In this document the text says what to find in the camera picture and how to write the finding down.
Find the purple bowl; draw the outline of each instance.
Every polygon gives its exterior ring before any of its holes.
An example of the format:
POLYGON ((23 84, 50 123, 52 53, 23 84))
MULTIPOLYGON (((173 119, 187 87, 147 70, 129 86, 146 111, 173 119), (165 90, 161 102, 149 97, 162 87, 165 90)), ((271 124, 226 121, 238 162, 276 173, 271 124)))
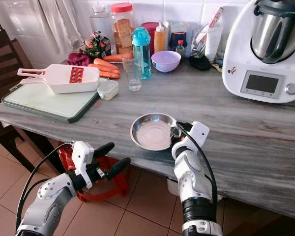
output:
POLYGON ((170 72, 174 70, 181 59, 181 55, 173 51, 161 51, 152 55, 153 66, 161 72, 170 72))

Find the orange bottle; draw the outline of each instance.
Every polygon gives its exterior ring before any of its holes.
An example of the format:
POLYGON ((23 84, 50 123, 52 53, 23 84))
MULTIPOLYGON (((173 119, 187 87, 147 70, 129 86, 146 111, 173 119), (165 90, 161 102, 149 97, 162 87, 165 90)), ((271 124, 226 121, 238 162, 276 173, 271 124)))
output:
POLYGON ((165 50, 165 31, 162 23, 158 24, 154 32, 154 53, 165 50))

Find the white slicer handle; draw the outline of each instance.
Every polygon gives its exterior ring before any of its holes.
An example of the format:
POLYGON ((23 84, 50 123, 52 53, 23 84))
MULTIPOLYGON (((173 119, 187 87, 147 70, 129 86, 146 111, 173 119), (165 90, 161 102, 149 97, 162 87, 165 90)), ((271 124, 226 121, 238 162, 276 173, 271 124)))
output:
POLYGON ((45 83, 43 78, 22 79, 20 84, 45 83))
POLYGON ((43 73, 43 70, 20 68, 20 69, 18 70, 18 75, 21 75, 21 76, 32 76, 32 77, 44 78, 44 76, 43 76, 42 74, 31 74, 30 72, 43 73))

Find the red lid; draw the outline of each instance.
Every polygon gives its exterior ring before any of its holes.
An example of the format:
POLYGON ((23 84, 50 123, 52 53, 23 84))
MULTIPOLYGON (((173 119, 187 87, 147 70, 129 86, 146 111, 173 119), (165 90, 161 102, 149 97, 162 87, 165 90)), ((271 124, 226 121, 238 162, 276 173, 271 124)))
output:
POLYGON ((128 2, 121 2, 113 4, 111 7, 111 11, 114 13, 121 13, 121 12, 127 12, 132 10, 132 4, 128 2))
POLYGON ((141 26, 146 28, 148 32, 154 32, 156 27, 158 27, 158 22, 145 22, 141 26))

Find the gray marble countertop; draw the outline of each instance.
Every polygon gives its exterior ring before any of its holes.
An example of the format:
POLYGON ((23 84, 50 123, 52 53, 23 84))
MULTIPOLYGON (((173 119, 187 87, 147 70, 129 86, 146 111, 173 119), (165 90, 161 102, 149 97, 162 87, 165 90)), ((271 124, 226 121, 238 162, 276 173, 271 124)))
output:
POLYGON ((121 73, 119 94, 99 100, 76 123, 52 121, 0 104, 0 121, 61 140, 82 140, 97 148, 114 142, 110 156, 175 178, 170 150, 147 151, 130 138, 139 116, 160 112, 210 128, 203 146, 218 192, 295 218, 295 107, 250 101, 230 94, 213 68, 188 64, 175 71, 153 70, 139 91, 129 91, 121 73))

